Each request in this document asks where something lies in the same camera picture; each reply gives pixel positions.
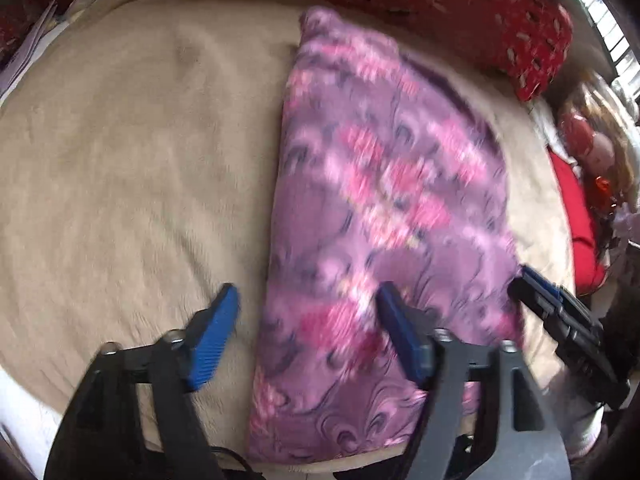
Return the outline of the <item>beige fleece blanket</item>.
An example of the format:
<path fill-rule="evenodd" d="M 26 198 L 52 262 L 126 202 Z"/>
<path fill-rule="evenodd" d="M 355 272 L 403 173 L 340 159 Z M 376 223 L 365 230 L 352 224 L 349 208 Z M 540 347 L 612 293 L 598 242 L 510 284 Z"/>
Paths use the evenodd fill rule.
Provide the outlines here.
<path fill-rule="evenodd" d="M 257 344 L 266 302 L 282 113 L 314 0 L 125 0 L 100 21 L 116 89 L 110 154 L 115 295 L 99 342 L 147 344 L 185 321 L 225 282 L 239 289 L 238 322 L 214 381 L 195 403 L 210 442 L 270 471 L 303 474 L 369 465 L 404 443 L 319 463 L 258 463 L 248 454 Z M 570 233 L 549 155 L 510 86 L 449 49 L 341 10 L 390 36 L 413 63 L 445 78 L 486 122 L 506 165 L 506 220 L 518 266 L 574 280 Z M 535 315 L 521 307 L 521 345 L 537 382 L 562 365 Z M 91 361 L 96 347 L 81 376 Z"/>

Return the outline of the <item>red pillow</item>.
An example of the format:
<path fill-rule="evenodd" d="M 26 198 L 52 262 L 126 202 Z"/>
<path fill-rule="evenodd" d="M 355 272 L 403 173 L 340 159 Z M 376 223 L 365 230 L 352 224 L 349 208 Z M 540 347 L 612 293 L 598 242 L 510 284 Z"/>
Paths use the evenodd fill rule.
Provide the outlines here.
<path fill-rule="evenodd" d="M 572 166 L 551 148 L 550 162 L 560 188 L 561 198 L 570 227 L 577 296 L 593 294 L 605 280 L 605 266 L 598 259 L 596 231 L 590 216 L 584 189 Z"/>

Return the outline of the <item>doll with red clothes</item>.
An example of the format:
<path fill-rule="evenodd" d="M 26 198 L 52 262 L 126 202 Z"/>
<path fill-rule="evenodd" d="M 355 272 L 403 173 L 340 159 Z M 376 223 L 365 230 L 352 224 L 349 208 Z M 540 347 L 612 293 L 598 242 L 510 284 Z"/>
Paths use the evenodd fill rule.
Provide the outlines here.
<path fill-rule="evenodd" d="M 558 110 L 565 151 L 587 178 L 589 205 L 602 217 L 639 211 L 639 105 L 620 78 L 585 70 Z"/>

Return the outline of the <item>purple floral cloth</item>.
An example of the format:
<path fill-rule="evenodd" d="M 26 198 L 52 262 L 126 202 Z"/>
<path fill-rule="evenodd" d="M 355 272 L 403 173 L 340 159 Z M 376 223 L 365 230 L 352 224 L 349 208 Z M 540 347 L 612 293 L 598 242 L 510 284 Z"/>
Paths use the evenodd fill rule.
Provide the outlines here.
<path fill-rule="evenodd" d="M 392 282 L 472 344 L 523 336 L 506 165 L 398 43 L 312 8 L 286 83 L 248 454 L 310 464 L 404 443 L 423 393 L 376 319 Z"/>

